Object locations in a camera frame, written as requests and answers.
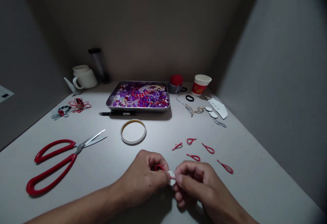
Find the table surface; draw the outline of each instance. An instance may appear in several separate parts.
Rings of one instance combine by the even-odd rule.
[[[54,121],[50,111],[0,153],[0,223],[22,223],[112,184],[122,176],[141,149],[161,153],[171,170],[175,170],[183,160],[192,160],[187,153],[200,156],[202,162],[214,167],[238,202],[260,223],[307,224],[325,218],[321,209],[230,111],[223,121],[227,128],[223,128],[216,125],[206,111],[191,118],[185,107],[177,102],[176,95],[170,94],[171,107],[166,113],[133,117],[145,123],[145,140],[136,146],[124,144],[120,129],[131,118],[98,115],[110,111],[105,102],[116,85],[117,82],[99,85],[78,95],[92,105],[81,113],[70,113],[69,117]],[[195,97],[194,102],[186,101],[185,95],[190,94],[191,83],[184,86],[188,91],[181,93],[179,99],[183,103],[193,108],[210,106],[203,95]],[[217,99],[209,90],[205,95]],[[74,98],[69,95],[56,108],[67,105]],[[131,135],[139,133],[133,128],[136,129],[129,129]],[[28,196],[25,189],[31,178],[72,153],[68,151],[36,165],[34,157],[45,145],[59,139],[71,139],[79,144],[103,129],[106,131],[102,135],[108,138],[84,148],[68,174],[53,190],[39,198]],[[187,138],[197,140],[187,145]],[[180,142],[183,142],[183,147],[172,151]],[[214,148],[215,154],[208,153],[201,142]],[[230,166],[234,174],[229,174],[217,159]],[[37,189],[51,183],[63,170],[39,183]],[[174,192],[167,187],[145,204],[127,210],[111,222],[210,223],[199,206],[180,212],[173,197]]]

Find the gray wall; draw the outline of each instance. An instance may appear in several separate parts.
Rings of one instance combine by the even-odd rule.
[[[0,150],[70,93],[73,56],[40,0],[0,0],[0,85],[15,94],[0,104]]]
[[[326,0],[247,0],[214,60],[211,85],[326,212]]]
[[[44,0],[76,61],[98,46],[114,80],[205,72],[240,1]]]

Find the red scissors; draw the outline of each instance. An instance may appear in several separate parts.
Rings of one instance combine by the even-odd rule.
[[[81,152],[81,150],[84,148],[84,147],[88,147],[88,146],[91,146],[105,138],[106,137],[103,137],[103,138],[98,138],[96,140],[94,140],[96,137],[98,137],[103,131],[105,130],[102,130],[100,133],[98,133],[97,135],[87,139],[86,141],[84,141],[82,144],[79,144],[77,146],[77,151],[75,153],[73,153],[72,155],[68,156],[66,159],[64,159],[63,161],[61,161],[60,163],[58,163],[57,165],[53,166],[51,169],[48,169],[47,171],[45,171],[44,173],[38,175],[38,176],[35,176],[34,178],[32,178],[28,183],[27,183],[27,186],[26,186],[26,191],[29,195],[31,196],[37,196],[37,195],[40,195],[40,194],[44,194],[44,193],[47,193],[48,191],[50,191],[52,188],[54,188],[64,177],[65,175],[68,173],[68,171],[71,169],[71,167],[73,166],[76,158],[77,158],[77,155]],[[70,143],[68,146],[65,146],[63,148],[60,148],[54,152],[51,152],[45,156],[43,156],[43,154],[49,150],[51,147],[55,146],[55,145],[58,145],[60,143]],[[42,163],[44,161],[46,161],[47,159],[49,158],[52,158],[56,155],[59,155],[65,151],[68,151],[72,148],[75,147],[75,142],[72,141],[72,140],[68,140],[68,139],[63,139],[63,140],[57,140],[55,142],[52,142],[50,143],[49,145],[45,146],[42,150],[40,150],[40,152],[35,156],[35,159],[34,161],[39,164],[39,163]],[[67,166],[67,168],[64,170],[64,172],[53,182],[51,183],[50,185],[46,186],[45,188],[41,189],[41,190],[35,190],[34,187],[36,184],[38,184],[40,181],[44,180],[45,178],[47,178],[48,176],[52,175],[54,172],[56,172],[57,170],[61,169],[63,166],[65,166],[67,163],[69,163],[69,165]]]

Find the pen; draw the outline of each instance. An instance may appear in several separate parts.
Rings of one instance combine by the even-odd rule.
[[[109,113],[99,113],[101,116],[135,116],[137,113],[135,111],[112,111]]]

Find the red label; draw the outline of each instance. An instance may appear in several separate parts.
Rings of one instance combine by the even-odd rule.
[[[196,83],[194,82],[194,83],[193,83],[192,92],[193,92],[193,93],[196,93],[196,94],[202,94],[206,87],[207,87],[207,86],[202,86],[202,85],[196,84]]]

